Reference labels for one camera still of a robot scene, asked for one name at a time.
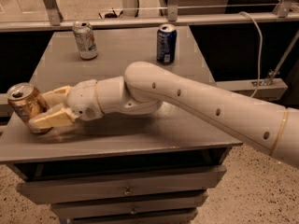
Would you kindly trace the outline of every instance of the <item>gold can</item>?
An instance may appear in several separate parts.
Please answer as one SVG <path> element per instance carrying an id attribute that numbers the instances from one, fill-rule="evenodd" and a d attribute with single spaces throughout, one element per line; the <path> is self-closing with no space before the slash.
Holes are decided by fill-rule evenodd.
<path id="1" fill-rule="evenodd" d="M 49 107 L 37 87 L 30 83 L 14 85 L 7 91 L 7 99 L 21 120 L 32 133 L 46 133 L 48 129 L 38 129 L 29 124 L 29 119 L 46 112 Z"/>

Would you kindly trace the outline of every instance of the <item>can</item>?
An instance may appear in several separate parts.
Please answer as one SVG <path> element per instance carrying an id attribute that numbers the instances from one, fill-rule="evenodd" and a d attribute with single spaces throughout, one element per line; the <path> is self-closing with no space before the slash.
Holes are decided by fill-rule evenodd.
<path id="1" fill-rule="evenodd" d="M 177 30 L 172 24 L 163 24 L 157 32 L 157 61 L 170 64 L 175 60 Z"/>
<path id="2" fill-rule="evenodd" d="M 93 28 L 87 21 L 75 21 L 73 33 L 82 59 L 90 60 L 97 56 Z"/>
<path id="3" fill-rule="evenodd" d="M 30 83 L 14 85 L 7 91 L 7 100 L 32 133 L 46 133 L 51 129 L 38 129 L 29 124 L 29 119 L 49 109 L 37 87 Z"/>

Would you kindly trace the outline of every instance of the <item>table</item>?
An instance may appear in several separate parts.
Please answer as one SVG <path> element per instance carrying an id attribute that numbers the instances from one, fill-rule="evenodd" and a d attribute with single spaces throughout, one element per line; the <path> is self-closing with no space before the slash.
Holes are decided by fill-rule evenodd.
<path id="1" fill-rule="evenodd" d="M 158 28 L 94 31 L 99 55 L 81 60 L 71 32 L 54 33 L 31 83 L 41 92 L 82 80 L 123 75 L 136 61 L 156 63 Z M 176 59 L 162 66 L 215 85 L 187 26 L 178 27 Z M 170 104 L 153 114 L 109 114 L 46 134 L 30 133 L 14 114 L 0 139 L 0 163 L 25 182 L 17 191 L 50 203 L 74 224 L 189 222 L 241 143 Z"/>

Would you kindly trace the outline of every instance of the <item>dark wooden drawer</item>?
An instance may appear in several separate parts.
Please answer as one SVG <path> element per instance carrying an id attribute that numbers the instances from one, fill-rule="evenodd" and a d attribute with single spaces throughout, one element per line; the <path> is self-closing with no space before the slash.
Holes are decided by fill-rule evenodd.
<path id="1" fill-rule="evenodd" d="M 214 188 L 225 166 L 20 183 L 17 191 L 34 203 L 67 203 Z"/>
<path id="2" fill-rule="evenodd" d="M 120 215 L 115 217 L 96 217 L 73 219 L 71 224 L 169 224 L 188 223 L 197 215 L 196 209 L 153 212 L 140 215 Z"/>
<path id="3" fill-rule="evenodd" d="M 207 193 L 205 191 L 196 190 L 87 202 L 59 203 L 53 204 L 51 211 L 63 219 L 125 214 L 136 215 L 160 210 L 196 208 L 206 198 Z"/>

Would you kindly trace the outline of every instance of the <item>cable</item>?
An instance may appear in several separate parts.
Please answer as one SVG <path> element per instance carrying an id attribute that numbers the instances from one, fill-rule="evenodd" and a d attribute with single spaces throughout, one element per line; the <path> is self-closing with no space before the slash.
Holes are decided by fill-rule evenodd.
<path id="1" fill-rule="evenodd" d="M 256 94 L 257 90 L 259 89 L 260 80 L 261 80 L 261 57 L 262 57 L 262 47 L 263 47 L 263 35 L 262 35 L 261 29 L 260 29 L 258 23 L 250 16 L 249 13 L 247 13 L 245 11 L 241 11 L 239 14 L 241 14 L 244 17 L 253 21 L 256 29 L 258 30 L 259 36 L 260 36 L 260 47 L 259 47 L 259 56 L 258 56 L 258 81 L 256 83 L 256 87 L 255 87 L 253 94 L 250 96 L 250 97 L 253 97 Z"/>

